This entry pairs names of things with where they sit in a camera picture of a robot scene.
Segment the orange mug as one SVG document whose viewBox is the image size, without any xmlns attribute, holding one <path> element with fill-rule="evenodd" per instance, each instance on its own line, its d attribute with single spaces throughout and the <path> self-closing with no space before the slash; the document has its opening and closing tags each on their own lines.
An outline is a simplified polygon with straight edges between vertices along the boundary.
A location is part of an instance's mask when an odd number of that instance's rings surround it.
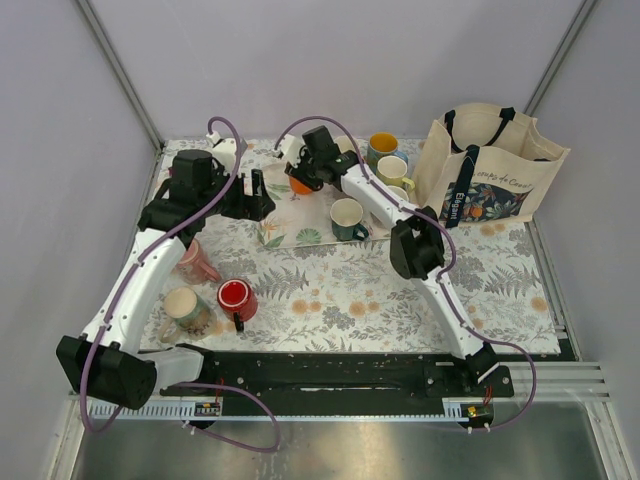
<svg viewBox="0 0 640 480">
<path fill-rule="evenodd" d="M 291 190 L 297 195 L 309 195 L 314 192 L 313 189 L 307 187 L 302 182 L 293 177 L 289 177 L 289 185 Z"/>
</svg>

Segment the dark green mug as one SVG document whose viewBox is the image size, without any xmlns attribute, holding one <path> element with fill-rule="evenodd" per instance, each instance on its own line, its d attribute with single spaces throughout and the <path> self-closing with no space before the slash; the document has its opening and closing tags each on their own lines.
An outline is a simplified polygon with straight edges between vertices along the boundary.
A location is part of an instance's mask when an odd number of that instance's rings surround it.
<svg viewBox="0 0 640 480">
<path fill-rule="evenodd" d="M 340 242 L 365 241 L 369 231 L 363 225 L 364 210 L 352 198 L 336 200 L 330 209 L 332 233 Z"/>
</svg>

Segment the blue floral mug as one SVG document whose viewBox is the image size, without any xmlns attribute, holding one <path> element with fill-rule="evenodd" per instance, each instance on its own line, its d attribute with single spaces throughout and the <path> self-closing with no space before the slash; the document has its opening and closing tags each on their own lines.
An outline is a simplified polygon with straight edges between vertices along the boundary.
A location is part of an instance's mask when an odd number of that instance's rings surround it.
<svg viewBox="0 0 640 480">
<path fill-rule="evenodd" d="M 408 163 L 408 156 L 399 149 L 398 139 L 389 132 L 377 132 L 369 138 L 365 160 L 376 173 L 379 161 L 386 156 L 396 156 Z"/>
</svg>

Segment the light green mug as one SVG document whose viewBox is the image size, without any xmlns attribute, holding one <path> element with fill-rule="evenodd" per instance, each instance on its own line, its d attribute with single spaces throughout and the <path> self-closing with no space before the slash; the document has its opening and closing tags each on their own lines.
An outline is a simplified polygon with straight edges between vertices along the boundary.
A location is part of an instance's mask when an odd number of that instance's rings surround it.
<svg viewBox="0 0 640 480">
<path fill-rule="evenodd" d="M 407 193 L 415 189 L 414 181 L 408 176 L 408 164 L 398 156 L 381 158 L 376 166 L 376 176 L 388 186 L 404 189 Z"/>
</svg>

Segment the pink faceted mug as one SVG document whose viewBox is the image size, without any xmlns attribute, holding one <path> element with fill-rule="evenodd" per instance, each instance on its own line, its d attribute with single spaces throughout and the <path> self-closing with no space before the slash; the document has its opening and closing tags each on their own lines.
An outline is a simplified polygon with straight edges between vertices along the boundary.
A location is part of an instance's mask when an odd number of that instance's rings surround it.
<svg viewBox="0 0 640 480">
<path fill-rule="evenodd" d="M 402 187 L 388 185 L 386 189 L 390 194 L 391 202 L 394 205 L 410 204 L 409 196 Z"/>
</svg>

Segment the red mug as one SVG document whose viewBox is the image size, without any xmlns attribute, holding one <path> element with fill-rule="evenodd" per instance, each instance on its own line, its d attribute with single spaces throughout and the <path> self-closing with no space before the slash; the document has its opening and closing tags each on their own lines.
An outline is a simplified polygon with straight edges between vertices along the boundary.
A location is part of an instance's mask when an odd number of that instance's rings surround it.
<svg viewBox="0 0 640 480">
<path fill-rule="evenodd" d="M 245 323 L 257 313 L 258 300 L 248 282 L 234 278 L 222 283 L 217 291 L 217 302 L 225 315 L 241 333 Z"/>
</svg>

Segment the pink patterned mug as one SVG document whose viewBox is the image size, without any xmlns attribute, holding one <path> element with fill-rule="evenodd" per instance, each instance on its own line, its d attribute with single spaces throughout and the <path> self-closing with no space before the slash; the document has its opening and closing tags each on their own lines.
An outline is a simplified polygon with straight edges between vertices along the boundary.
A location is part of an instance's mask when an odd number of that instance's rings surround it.
<svg viewBox="0 0 640 480">
<path fill-rule="evenodd" d="M 197 285 L 207 281 L 219 282 L 220 273 L 210 264 L 201 244 L 194 239 L 175 266 L 175 271 L 188 284 Z"/>
</svg>

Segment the yellow mug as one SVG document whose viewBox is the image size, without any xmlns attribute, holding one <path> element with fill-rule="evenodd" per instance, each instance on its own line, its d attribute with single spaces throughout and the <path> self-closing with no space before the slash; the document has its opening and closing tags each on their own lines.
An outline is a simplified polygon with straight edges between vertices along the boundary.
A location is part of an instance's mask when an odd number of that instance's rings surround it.
<svg viewBox="0 0 640 480">
<path fill-rule="evenodd" d="M 357 161 L 356 148 L 347 136 L 339 136 L 334 140 L 335 144 L 339 148 L 338 163 L 346 163 L 348 161 Z"/>
</svg>

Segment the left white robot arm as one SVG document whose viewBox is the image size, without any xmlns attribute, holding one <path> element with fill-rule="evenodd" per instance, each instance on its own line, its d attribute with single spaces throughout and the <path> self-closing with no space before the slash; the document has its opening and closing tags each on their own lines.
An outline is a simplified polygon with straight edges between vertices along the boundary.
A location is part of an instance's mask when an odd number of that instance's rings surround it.
<svg viewBox="0 0 640 480">
<path fill-rule="evenodd" d="M 216 386 L 215 368 L 194 347 L 140 350 L 163 285 L 207 218 L 260 221 L 275 204 L 262 173 L 239 171 L 243 148 L 223 141 L 212 150 L 179 151 L 171 175 L 143 208 L 134 244 L 116 284 L 77 337 L 63 337 L 56 356 L 81 400 L 137 410 L 152 394 L 183 383 L 196 395 Z"/>
</svg>

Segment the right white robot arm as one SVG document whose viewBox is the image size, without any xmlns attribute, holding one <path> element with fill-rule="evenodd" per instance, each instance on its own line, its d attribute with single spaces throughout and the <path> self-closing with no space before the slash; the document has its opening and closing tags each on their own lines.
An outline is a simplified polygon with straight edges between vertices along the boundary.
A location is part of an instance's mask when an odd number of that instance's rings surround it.
<svg viewBox="0 0 640 480">
<path fill-rule="evenodd" d="M 486 389 L 499 362 L 489 342 L 474 331 L 453 291 L 445 269 L 444 230 L 435 212 L 429 207 L 417 209 L 394 194 L 357 152 L 341 152 L 324 126 L 301 138 L 283 134 L 275 150 L 286 162 L 286 174 L 309 188 L 333 186 L 358 201 L 390 231 L 390 263 L 421 292 L 443 329 L 458 364 L 457 388 L 469 396 Z"/>
</svg>

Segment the cream floral mug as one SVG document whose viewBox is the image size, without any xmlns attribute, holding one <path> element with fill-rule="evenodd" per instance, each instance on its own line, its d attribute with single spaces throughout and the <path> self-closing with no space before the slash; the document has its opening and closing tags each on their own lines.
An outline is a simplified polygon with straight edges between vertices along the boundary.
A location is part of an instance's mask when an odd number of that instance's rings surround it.
<svg viewBox="0 0 640 480">
<path fill-rule="evenodd" d="M 163 301 L 166 322 L 157 333 L 161 343 L 175 343 L 182 335 L 189 339 L 209 336 L 217 326 L 217 315 L 191 288 L 171 290 Z"/>
</svg>

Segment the leaf print tray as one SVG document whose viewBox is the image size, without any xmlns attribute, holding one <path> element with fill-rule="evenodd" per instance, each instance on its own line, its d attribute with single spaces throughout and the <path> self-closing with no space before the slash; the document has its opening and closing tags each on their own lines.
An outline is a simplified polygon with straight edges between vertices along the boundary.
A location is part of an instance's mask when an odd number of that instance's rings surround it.
<svg viewBox="0 0 640 480">
<path fill-rule="evenodd" d="M 260 244 L 277 249 L 337 243 L 331 228 L 330 209 L 347 195 L 327 185 L 319 192 L 297 194 L 284 170 L 284 162 L 262 168 L 267 193 L 276 208 L 256 229 Z"/>
</svg>

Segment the floral tablecloth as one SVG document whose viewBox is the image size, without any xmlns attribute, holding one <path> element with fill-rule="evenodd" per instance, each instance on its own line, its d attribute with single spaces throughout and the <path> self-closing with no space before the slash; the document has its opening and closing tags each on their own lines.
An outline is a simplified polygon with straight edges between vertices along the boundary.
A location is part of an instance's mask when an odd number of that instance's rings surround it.
<svg viewBox="0 0 640 480">
<path fill-rule="evenodd" d="M 198 240 L 226 279 L 246 280 L 258 310 L 237 332 L 220 311 L 217 285 L 197 287 L 215 313 L 194 344 L 216 351 L 416 352 L 447 350 L 444 331 L 422 295 L 389 263 L 379 236 L 337 243 L 321 227 L 324 212 L 308 225 L 292 226 L 294 195 L 272 151 L 271 140 L 252 140 L 245 168 L 261 168 L 278 206 L 264 224 L 215 217 Z M 522 223 L 480 224 L 452 234 L 458 259 L 450 278 L 474 327 L 496 341 L 499 352 L 516 347 L 540 356 L 560 352 L 533 242 Z"/>
</svg>

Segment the beige canvas tote bag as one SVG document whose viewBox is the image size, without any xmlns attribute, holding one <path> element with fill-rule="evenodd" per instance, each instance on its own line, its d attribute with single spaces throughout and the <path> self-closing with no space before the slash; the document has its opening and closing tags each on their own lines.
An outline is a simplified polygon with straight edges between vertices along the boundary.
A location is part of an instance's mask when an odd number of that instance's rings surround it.
<svg viewBox="0 0 640 480">
<path fill-rule="evenodd" d="M 432 122 L 410 198 L 448 228 L 529 221 L 570 149 L 512 107 L 469 103 Z"/>
</svg>

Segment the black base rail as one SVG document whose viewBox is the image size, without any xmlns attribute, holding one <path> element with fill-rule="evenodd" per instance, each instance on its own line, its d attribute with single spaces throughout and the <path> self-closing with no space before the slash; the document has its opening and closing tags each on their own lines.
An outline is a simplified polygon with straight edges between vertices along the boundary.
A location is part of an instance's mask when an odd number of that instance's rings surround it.
<svg viewBox="0 0 640 480">
<path fill-rule="evenodd" d="M 266 405 L 303 399 L 378 405 L 398 400 L 416 405 L 428 399 L 462 398 L 466 402 L 511 398 L 514 388 L 506 366 L 479 384 L 469 382 L 445 354 L 405 353 L 249 353 L 204 354 L 203 369 L 191 387 L 170 386 L 164 396 L 206 396 L 210 385 L 219 397 L 244 397 L 249 392 Z"/>
</svg>

